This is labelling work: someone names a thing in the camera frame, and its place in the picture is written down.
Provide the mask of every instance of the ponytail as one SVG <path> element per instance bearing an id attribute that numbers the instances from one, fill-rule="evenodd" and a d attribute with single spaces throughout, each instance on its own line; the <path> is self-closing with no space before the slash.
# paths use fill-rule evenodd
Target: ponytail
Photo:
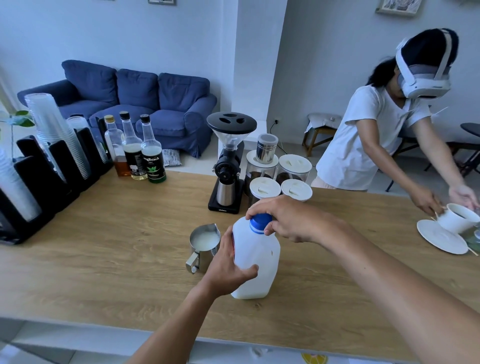
<path id="1" fill-rule="evenodd" d="M 395 57 L 389 58 L 383 61 L 373 70 L 372 75 L 369 77 L 367 86 L 373 87 L 385 87 L 388 82 L 395 75 L 396 60 Z"/>

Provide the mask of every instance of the bottle label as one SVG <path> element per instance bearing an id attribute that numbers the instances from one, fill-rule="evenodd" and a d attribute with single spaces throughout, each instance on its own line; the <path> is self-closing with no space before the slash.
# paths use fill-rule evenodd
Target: bottle label
<path id="1" fill-rule="evenodd" d="M 163 153 L 157 154 L 156 156 L 144 156 L 144 163 L 147 169 L 148 179 L 160 180 L 165 177 Z"/>
<path id="2" fill-rule="evenodd" d="M 130 171 L 132 172 L 132 176 L 143 176 L 147 173 L 141 150 L 134 153 L 125 152 L 125 157 L 128 166 L 130 167 Z"/>

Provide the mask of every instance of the woman wearing vr headset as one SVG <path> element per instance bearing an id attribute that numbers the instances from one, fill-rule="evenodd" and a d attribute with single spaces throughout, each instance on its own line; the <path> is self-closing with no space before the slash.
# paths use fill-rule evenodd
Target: woman wearing vr headset
<path id="1" fill-rule="evenodd" d="M 458 50 L 450 29 L 429 29 L 404 40 L 396 57 L 380 63 L 366 86 L 355 91 L 345 116 L 317 164 L 313 187 L 365 191 L 378 169 L 397 182 L 431 216 L 442 213 L 438 198 L 413 181 L 392 158 L 402 126 L 412 127 L 420 148 L 449 185 L 451 202 L 480 207 L 465 185 L 448 146 L 435 132 L 423 98 L 450 89 L 448 71 Z"/>

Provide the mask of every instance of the sofa cushion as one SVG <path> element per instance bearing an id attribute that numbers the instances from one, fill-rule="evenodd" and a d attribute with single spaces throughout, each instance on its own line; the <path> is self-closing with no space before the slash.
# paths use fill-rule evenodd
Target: sofa cushion
<path id="1" fill-rule="evenodd" d="M 160 108 L 186 112 L 199 98 L 210 92 L 210 81 L 202 77 L 161 73 L 158 76 Z"/>
<path id="2" fill-rule="evenodd" d="M 82 98 L 118 104 L 114 68 L 75 60 L 63 61 L 61 66 Z"/>
<path id="3" fill-rule="evenodd" d="M 153 134 L 163 136 L 185 136 L 184 112 L 172 110 L 158 110 L 150 115 Z M 137 132 L 143 133 L 142 122 L 137 121 Z"/>
<path id="4" fill-rule="evenodd" d="M 120 111 L 128 111 L 130 113 L 130 119 L 132 120 L 132 124 L 135 125 L 135 122 L 140 119 L 140 115 L 142 114 L 151 114 L 155 110 L 149 109 L 149 108 L 144 108 L 143 106 L 135 106 L 135 105 L 115 105 L 111 106 L 108 109 L 101 110 L 99 112 L 96 112 L 92 116 L 90 116 L 90 119 L 88 120 L 90 122 L 90 125 L 94 128 L 97 128 L 98 125 L 96 124 L 96 119 L 95 118 L 103 118 L 105 115 L 113 115 L 115 117 L 115 124 L 117 128 L 123 130 L 123 126 L 121 123 L 120 119 Z"/>
<path id="5" fill-rule="evenodd" d="M 72 104 L 60 106 L 60 113 L 64 118 L 70 117 L 72 114 L 82 114 L 85 119 L 88 120 L 90 116 L 97 111 L 111 107 L 108 102 L 91 101 L 91 100 L 79 100 Z"/>
<path id="6" fill-rule="evenodd" d="M 121 69 L 117 71 L 120 104 L 158 110 L 158 77 L 155 73 Z"/>

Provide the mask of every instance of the coffee grinder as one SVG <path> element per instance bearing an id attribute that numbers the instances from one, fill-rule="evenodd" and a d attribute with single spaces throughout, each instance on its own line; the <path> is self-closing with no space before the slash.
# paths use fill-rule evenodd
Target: coffee grinder
<path id="1" fill-rule="evenodd" d="M 238 214 L 244 183 L 240 179 L 243 140 L 257 128 L 257 121 L 238 112 L 215 112 L 207 117 L 207 124 L 223 143 L 220 158 L 212 169 L 218 179 L 208 209 Z"/>

